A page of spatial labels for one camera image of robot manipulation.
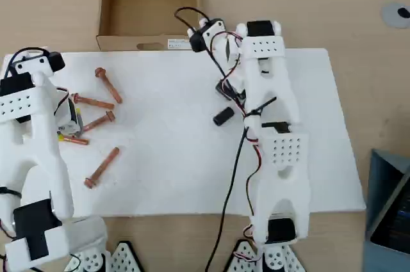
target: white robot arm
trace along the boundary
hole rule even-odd
[[[68,91],[49,80],[64,66],[58,52],[23,49],[10,60],[0,82],[0,219],[15,232],[15,239],[6,244],[8,271],[23,271],[83,250],[105,250],[107,233],[101,218],[64,225],[60,221],[72,217],[74,207],[57,131],[78,131]],[[20,207],[24,181],[34,166],[49,181],[51,198]]]
[[[251,239],[258,258],[264,258],[258,261],[258,271],[277,270],[280,266],[268,265],[264,254],[272,248],[282,252],[307,237],[310,203],[308,135],[300,132],[303,125],[288,76],[281,25],[254,21],[228,32],[222,19],[206,17],[198,30],[189,28],[188,36],[195,52],[207,51],[223,70],[217,88],[241,110],[248,137],[260,154],[260,168],[250,177]],[[263,109],[273,101],[281,103],[285,122],[265,117]]]

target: cardboard box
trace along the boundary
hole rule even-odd
[[[97,35],[100,50],[184,49],[187,27],[174,17],[175,10],[182,6],[198,7],[199,0],[101,0]],[[197,26],[199,17],[195,12],[184,11],[181,15]]]

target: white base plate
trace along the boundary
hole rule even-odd
[[[288,70],[309,133],[311,212],[365,208],[355,159],[325,49],[287,49]],[[84,133],[88,146],[60,143],[69,168],[74,216],[144,216],[220,213],[231,179],[243,122],[239,112],[217,127],[212,118],[227,106],[215,91],[220,74],[206,53],[86,52],[63,54],[66,67],[51,79],[71,93],[114,102],[96,67],[124,99],[116,121]],[[104,109],[79,104],[84,123]],[[280,103],[264,110],[273,117]],[[88,177],[119,146],[121,153],[93,190]],[[243,146],[228,214],[249,215],[245,180],[256,169],[251,145]],[[30,171],[22,204],[48,198],[42,172]]]

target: table surface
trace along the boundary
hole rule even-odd
[[[410,157],[410,30],[393,29],[381,6],[408,0],[202,0],[212,17],[234,29],[239,22],[275,19],[287,47],[329,51],[364,192],[370,149]],[[0,0],[0,56],[20,47],[96,51],[98,0]],[[130,240],[146,271],[203,271],[215,242],[219,216],[107,218],[108,248]],[[212,265],[221,271],[244,217],[228,216]],[[312,214],[309,237],[295,245],[307,271],[360,271],[365,214]],[[68,259],[45,266],[62,271]]]

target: screw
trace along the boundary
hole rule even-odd
[[[93,174],[84,180],[84,185],[88,187],[89,189],[92,189],[94,186],[97,185],[97,181],[99,177],[105,172],[107,169],[108,165],[114,160],[114,158],[119,154],[120,149],[118,147],[115,147],[108,157],[100,164],[98,169],[93,172]]]
[[[122,98],[120,96],[120,94],[118,94],[118,91],[114,88],[114,86],[111,84],[110,80],[108,80],[106,74],[105,74],[105,69],[103,69],[102,67],[98,67],[95,70],[95,76],[97,78],[100,78],[103,83],[105,84],[105,86],[107,87],[107,89],[110,91],[111,95],[113,95],[114,99],[121,104],[122,103]]]
[[[78,102],[82,102],[84,104],[89,104],[91,106],[96,106],[100,108],[106,108],[109,110],[112,110],[115,107],[114,104],[110,104],[109,102],[103,102],[91,98],[82,97],[78,93],[72,94],[71,96],[72,101],[74,101],[75,104],[77,104]]]
[[[75,138],[73,136],[60,136],[60,141],[64,141],[64,142],[71,142],[71,143],[75,143],[75,144],[80,144],[80,145],[88,145],[90,143],[90,140],[87,139],[79,139],[79,138]]]
[[[112,122],[114,121],[115,116],[112,111],[107,111],[106,114],[97,120],[94,120],[93,122],[89,123],[88,125],[84,126],[83,132],[87,132],[93,128],[96,128],[97,126],[105,123],[105,122]]]

